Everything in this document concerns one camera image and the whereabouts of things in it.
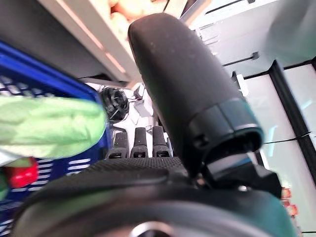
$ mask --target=green plastic bag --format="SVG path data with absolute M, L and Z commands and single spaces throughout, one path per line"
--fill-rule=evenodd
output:
M 100 140 L 106 121 L 103 108 L 87 100 L 0 96 L 0 149 L 24 157 L 72 157 Z

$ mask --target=black cable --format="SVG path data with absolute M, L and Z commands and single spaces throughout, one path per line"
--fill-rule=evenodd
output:
M 233 4 L 235 4 L 235 3 L 237 3 L 237 2 L 240 2 L 240 1 L 243 1 L 243 0 L 236 0 L 236 1 L 234 1 L 234 2 L 231 2 L 231 3 L 228 3 L 228 4 L 226 4 L 226 5 L 220 6 L 220 7 L 216 8 L 216 9 L 213 9 L 213 10 L 210 10 L 210 11 L 206 12 L 206 14 L 210 14 L 210 13 L 212 13 L 212 12 L 214 12 L 214 11 L 217 11 L 217 10 L 222 9 L 222 8 L 224 8 L 224 7 L 233 5 Z
M 264 144 L 272 144 L 272 143 L 279 143 L 279 142 L 296 141 L 296 140 L 299 140 L 299 139 L 301 139 L 301 138 L 303 138 L 303 137 L 306 137 L 306 136 L 310 135 L 311 133 L 312 133 L 312 132 L 307 132 L 307 133 L 305 133 L 305 134 L 303 134 L 303 135 L 301 135 L 301 136 L 299 136 L 299 137 L 296 137 L 296 138 L 291 138 L 291 139 L 281 140 L 281 141 L 275 141 L 275 142 L 266 142 L 266 143 L 264 143 Z

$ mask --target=blue shopping basket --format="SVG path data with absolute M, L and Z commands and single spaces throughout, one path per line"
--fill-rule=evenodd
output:
M 0 95 L 32 97 L 69 97 L 101 104 L 98 93 L 88 85 L 67 76 L 0 41 Z M 78 173 L 102 158 L 111 146 L 108 129 L 89 150 L 71 158 L 38 159 L 39 178 L 36 182 L 11 189 L 0 201 L 0 236 L 9 233 L 14 209 L 30 193 L 63 175 Z

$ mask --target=red item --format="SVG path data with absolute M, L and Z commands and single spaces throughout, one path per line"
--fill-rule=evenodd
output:
M 283 198 L 290 198 L 290 197 L 292 197 L 290 189 L 282 188 L 281 199 L 283 199 Z
M 38 179 L 38 164 L 35 158 L 30 158 L 30 167 L 5 167 L 6 178 L 14 189 L 22 188 Z
M 288 207 L 286 207 L 286 210 L 290 216 L 295 216 L 298 214 L 296 205 L 289 205 Z
M 289 205 L 291 205 L 290 200 L 288 199 L 284 199 L 282 200 L 282 204 L 285 208 L 287 208 Z

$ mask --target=shelf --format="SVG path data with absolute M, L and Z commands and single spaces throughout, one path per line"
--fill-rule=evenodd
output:
M 113 30 L 105 0 L 38 1 L 109 71 L 112 82 L 132 88 L 142 80 L 128 42 Z M 186 3 L 170 0 L 164 12 L 179 18 Z M 197 0 L 185 15 L 185 22 L 191 23 L 209 3 Z

